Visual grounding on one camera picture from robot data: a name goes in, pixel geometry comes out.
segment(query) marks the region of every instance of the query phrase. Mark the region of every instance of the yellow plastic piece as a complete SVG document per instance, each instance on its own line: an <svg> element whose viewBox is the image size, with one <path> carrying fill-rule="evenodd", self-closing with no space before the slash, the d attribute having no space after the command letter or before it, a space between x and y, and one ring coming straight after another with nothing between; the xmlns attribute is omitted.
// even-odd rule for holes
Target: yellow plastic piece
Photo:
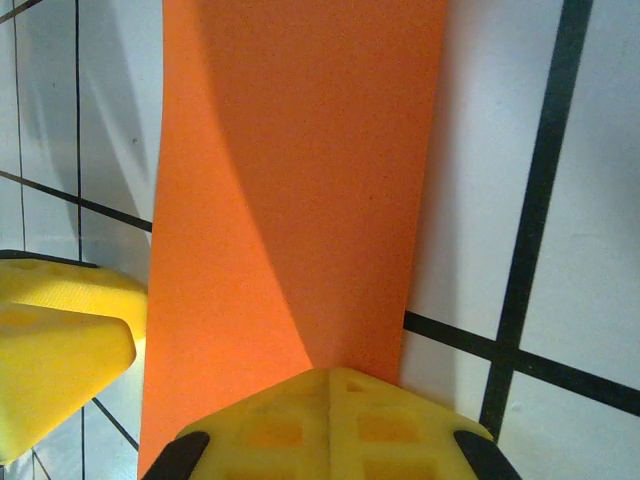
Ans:
<svg viewBox="0 0 640 480"><path fill-rule="evenodd" d="M136 341L145 337L145 287L106 268L31 258L0 260L0 302L121 318Z"/></svg>
<svg viewBox="0 0 640 480"><path fill-rule="evenodd" d="M190 480L476 479L453 432L479 424L355 370L311 370L184 429L210 435Z"/></svg>
<svg viewBox="0 0 640 480"><path fill-rule="evenodd" d="M0 304L0 464L39 442L135 356L120 319Z"/></svg>

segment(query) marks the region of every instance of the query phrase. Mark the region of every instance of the orange foam mat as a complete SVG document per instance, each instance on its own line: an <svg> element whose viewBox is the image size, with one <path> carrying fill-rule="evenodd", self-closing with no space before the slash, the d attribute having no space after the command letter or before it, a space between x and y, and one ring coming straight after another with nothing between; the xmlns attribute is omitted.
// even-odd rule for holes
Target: orange foam mat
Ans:
<svg viewBox="0 0 640 480"><path fill-rule="evenodd" d="M165 0L139 472L311 367L395 381L443 0Z"/></svg>

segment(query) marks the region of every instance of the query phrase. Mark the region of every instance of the orange sheet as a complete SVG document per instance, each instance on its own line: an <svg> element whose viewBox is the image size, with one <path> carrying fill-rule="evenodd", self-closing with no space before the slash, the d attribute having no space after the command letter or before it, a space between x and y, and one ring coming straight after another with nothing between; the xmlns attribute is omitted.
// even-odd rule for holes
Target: orange sheet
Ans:
<svg viewBox="0 0 640 480"><path fill-rule="evenodd" d="M165 0L139 471L312 366L395 381L443 0Z"/></svg>

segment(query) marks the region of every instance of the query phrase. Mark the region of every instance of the floor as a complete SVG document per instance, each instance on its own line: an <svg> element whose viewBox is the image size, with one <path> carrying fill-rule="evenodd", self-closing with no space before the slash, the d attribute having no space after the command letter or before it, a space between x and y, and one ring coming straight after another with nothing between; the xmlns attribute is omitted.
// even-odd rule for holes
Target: floor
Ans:
<svg viewBox="0 0 640 480"><path fill-rule="evenodd" d="M161 15L0 0L0 248L147 281ZM638 24L632 1L450 1L401 383L527 479L640 472ZM143 361L4 478L135 478Z"/></svg>

